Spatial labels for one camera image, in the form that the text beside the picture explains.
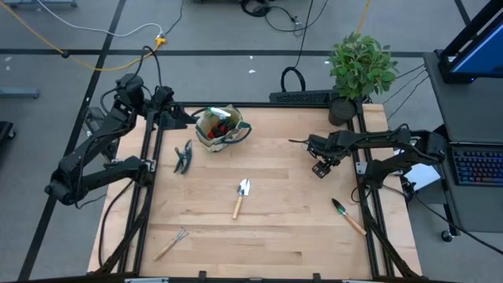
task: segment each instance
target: plant pot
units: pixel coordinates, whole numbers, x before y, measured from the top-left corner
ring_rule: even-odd
[[[357,113],[357,105],[354,101],[345,97],[334,97],[329,102],[329,122],[335,126],[342,126]]]

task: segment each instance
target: white cable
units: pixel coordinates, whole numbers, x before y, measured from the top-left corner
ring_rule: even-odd
[[[102,30],[102,29],[99,29],[99,28],[86,28],[86,27],[80,27],[80,26],[77,26],[77,25],[74,25],[74,24],[70,24],[68,23],[66,20],[63,20],[61,19],[57,14],[55,14],[53,11],[51,11],[49,8],[47,8],[43,3],[42,1],[40,0],[37,0],[37,2],[47,11],[49,12],[51,15],[55,16],[58,20],[60,20],[61,22],[63,22],[64,24],[68,25],[69,27],[72,27],[72,28],[77,28],[77,29],[82,29],[82,30],[86,30],[86,31],[99,31],[99,32],[104,32],[106,34],[109,34],[109,35],[113,35],[113,36],[116,36],[116,37],[127,37],[133,33],[135,33],[136,31],[139,31],[141,30],[142,28],[144,27],[147,27],[147,26],[156,26],[159,28],[159,35],[163,35],[164,34],[164,31],[163,31],[163,28],[161,26],[159,26],[158,24],[154,24],[154,23],[148,23],[148,24],[143,24],[142,26],[134,29],[133,31],[130,31],[128,33],[126,33],[125,35],[117,35],[117,34],[114,34],[110,31],[107,31],[107,30]]]

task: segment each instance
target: computer monitor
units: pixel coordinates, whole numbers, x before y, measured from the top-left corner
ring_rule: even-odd
[[[492,0],[440,54],[445,83],[503,78],[503,1]]]

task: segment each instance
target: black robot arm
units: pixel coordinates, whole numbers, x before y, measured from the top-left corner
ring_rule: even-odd
[[[117,81],[116,98],[103,124],[73,153],[61,159],[45,188],[46,193],[54,195],[62,204],[71,205],[82,200],[89,191],[122,178],[131,178],[140,186],[152,182],[155,161],[140,160],[136,156],[124,161],[114,160],[106,164],[104,170],[83,176],[83,168],[104,148],[134,129],[138,116],[154,112],[155,123],[159,119],[168,119],[168,129],[183,129],[187,128],[187,123],[196,122],[185,113],[183,105],[172,103],[174,92],[170,87],[157,87],[152,100],[145,99],[142,87],[143,80],[134,74],[127,74]]]
[[[409,130],[404,127],[364,134],[340,130],[329,134],[328,138],[311,134],[306,144],[307,151],[320,160],[312,169],[319,178],[325,177],[332,166],[339,165],[344,157],[350,156],[355,150],[400,149],[400,153],[393,157],[371,160],[366,164],[365,183],[378,188],[390,173],[408,171],[415,164],[439,164],[446,153],[446,140],[442,136],[427,130]]]

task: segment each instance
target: yellow cable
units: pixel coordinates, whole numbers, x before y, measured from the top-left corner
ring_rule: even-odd
[[[369,5],[370,5],[370,0],[367,0],[367,4],[365,4],[365,11],[363,11],[362,19],[360,20],[360,24],[358,25],[358,29],[356,30],[356,34],[359,34],[360,30],[362,29],[363,21],[365,20],[365,15],[369,11]]]
[[[59,52],[60,54],[64,54],[64,51],[57,48],[57,46],[55,46],[53,43],[49,42],[47,39],[45,39],[42,35],[40,35],[37,31],[35,31],[33,28],[31,28],[28,24],[26,24],[26,22],[21,19],[19,16],[17,16],[17,14],[15,14],[2,0],[0,0],[0,6],[2,6],[4,9],[7,10],[7,12],[11,13],[20,23],[22,23],[32,34],[36,35],[40,40],[42,40],[45,44],[47,44],[48,46],[52,47],[54,50],[56,50],[57,52]],[[156,48],[154,49],[154,52],[156,52],[160,46],[162,46],[164,43],[166,43],[166,39],[163,39],[163,38],[156,38]],[[145,59],[146,57],[149,57],[152,55],[152,52],[151,53],[148,53],[146,54],[143,59]],[[140,61],[140,59],[135,59],[133,61],[131,61],[130,63],[128,64],[125,64],[124,66],[120,66],[120,67],[115,67],[115,68],[95,68],[94,66],[91,66],[90,64],[87,64],[86,62],[84,61],[81,61],[77,58],[74,58],[74,57],[70,57],[70,59],[72,59],[73,61],[83,65],[84,67],[86,68],[89,68],[91,70],[94,70],[94,71],[99,71],[99,72],[103,72],[103,71],[107,71],[107,72],[111,72],[111,71],[119,71],[119,70],[122,70],[122,69],[125,69],[125,68],[129,68],[131,65],[135,64],[136,62]]]

